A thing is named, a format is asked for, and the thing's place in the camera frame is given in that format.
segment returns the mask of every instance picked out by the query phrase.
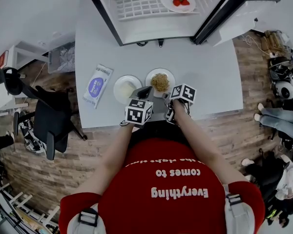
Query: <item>plate of strawberries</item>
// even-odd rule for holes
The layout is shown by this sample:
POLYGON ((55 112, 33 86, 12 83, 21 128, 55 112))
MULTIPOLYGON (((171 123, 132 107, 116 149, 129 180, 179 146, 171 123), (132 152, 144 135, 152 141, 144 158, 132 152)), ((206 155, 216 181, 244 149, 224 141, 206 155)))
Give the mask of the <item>plate of strawberries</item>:
POLYGON ((195 0, 161 0, 163 6, 177 13, 189 13, 195 9, 195 0))

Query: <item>open refrigerator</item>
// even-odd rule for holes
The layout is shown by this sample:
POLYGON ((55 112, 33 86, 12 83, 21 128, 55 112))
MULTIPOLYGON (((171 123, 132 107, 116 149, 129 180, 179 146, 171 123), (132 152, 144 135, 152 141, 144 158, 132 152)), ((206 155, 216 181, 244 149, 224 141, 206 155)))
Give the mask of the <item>open refrigerator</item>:
POLYGON ((92 0, 120 46, 190 38, 213 46, 254 28, 254 19, 280 0, 195 0, 195 9, 176 13, 161 0, 92 0))

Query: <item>plate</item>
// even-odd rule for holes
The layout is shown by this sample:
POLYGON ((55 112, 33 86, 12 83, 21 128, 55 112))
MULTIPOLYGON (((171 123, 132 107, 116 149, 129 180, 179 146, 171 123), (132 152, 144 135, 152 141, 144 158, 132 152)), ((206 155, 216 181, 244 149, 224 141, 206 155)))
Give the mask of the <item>plate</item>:
POLYGON ((122 95, 121 89, 120 89, 121 85, 126 81, 131 82, 136 87, 136 89, 142 87, 141 82, 135 76, 122 76, 122 77, 120 77, 114 84, 113 92, 114 92, 114 96, 115 96, 116 100, 121 104, 128 103, 128 97, 125 97, 124 95, 122 95))
POLYGON ((169 87, 165 92, 158 92, 156 89, 154 89, 154 96, 155 97, 162 97, 163 93, 171 92, 172 88, 175 86, 175 77, 174 75, 167 69, 164 68, 157 68, 153 69, 148 75, 146 76, 146 86, 151 86, 151 80, 156 74, 166 74, 168 81, 169 81, 169 87))
POLYGON ((196 2, 195 0, 188 0, 188 2, 190 3, 190 5, 179 5, 179 6, 175 6, 172 3, 173 0, 161 0, 161 3, 164 5, 164 7, 166 7, 168 10, 171 10, 173 12, 177 12, 177 13, 189 13, 192 12, 195 7, 196 7, 196 2))

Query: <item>white shelf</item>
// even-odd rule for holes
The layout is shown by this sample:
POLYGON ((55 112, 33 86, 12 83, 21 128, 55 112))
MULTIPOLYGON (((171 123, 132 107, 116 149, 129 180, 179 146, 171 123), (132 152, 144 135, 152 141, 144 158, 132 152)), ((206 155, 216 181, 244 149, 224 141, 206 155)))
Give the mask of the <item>white shelf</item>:
MULTIPOLYGON (((118 20, 131 20, 135 18, 146 18, 153 16, 180 14, 168 10, 163 6, 161 0, 116 0, 118 20)), ((199 14, 196 7, 189 14, 199 14)))

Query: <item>white package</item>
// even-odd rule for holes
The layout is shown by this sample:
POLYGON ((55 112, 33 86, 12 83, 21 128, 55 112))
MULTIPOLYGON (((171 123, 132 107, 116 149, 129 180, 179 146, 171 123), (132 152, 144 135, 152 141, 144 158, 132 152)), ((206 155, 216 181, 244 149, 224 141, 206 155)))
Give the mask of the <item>white package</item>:
POLYGON ((104 92, 104 89, 112 76, 113 70, 106 68, 100 64, 96 67, 93 76, 91 77, 86 91, 83 96, 83 100, 89 104, 92 104, 96 109, 99 100, 104 92))

